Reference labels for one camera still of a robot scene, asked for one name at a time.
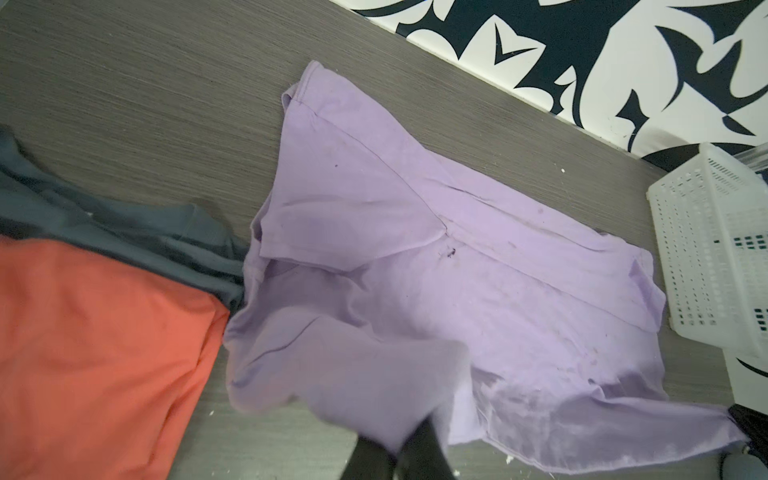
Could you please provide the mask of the purple t-shirt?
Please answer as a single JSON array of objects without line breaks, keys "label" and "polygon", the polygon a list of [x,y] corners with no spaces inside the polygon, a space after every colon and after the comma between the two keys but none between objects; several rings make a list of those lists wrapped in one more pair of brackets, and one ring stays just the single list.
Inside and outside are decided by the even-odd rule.
[{"label": "purple t-shirt", "polygon": [[224,335],[235,409],[299,401],[391,453],[428,420],[560,474],[744,439],[664,392],[650,252],[426,149],[318,62],[282,105]]}]

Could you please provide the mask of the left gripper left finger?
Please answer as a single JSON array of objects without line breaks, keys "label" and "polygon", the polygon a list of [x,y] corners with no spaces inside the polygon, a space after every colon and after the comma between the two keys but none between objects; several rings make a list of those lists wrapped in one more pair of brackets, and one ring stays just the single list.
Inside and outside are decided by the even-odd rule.
[{"label": "left gripper left finger", "polygon": [[340,479],[393,480],[395,467],[396,459],[383,446],[359,436]]}]

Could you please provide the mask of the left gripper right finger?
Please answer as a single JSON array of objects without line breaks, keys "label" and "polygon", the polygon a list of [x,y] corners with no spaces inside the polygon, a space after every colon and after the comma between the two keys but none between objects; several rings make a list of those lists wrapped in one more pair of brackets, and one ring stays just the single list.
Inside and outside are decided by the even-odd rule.
[{"label": "left gripper right finger", "polygon": [[430,418],[425,419],[403,445],[395,470],[403,480],[454,480]]}]

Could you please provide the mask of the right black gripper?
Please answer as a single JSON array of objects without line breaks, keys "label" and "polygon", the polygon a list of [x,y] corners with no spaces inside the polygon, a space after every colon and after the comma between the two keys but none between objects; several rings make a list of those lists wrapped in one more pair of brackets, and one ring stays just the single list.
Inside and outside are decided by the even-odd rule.
[{"label": "right black gripper", "polygon": [[740,430],[748,437],[754,450],[766,450],[768,443],[767,415],[749,407],[734,404],[728,413]]}]

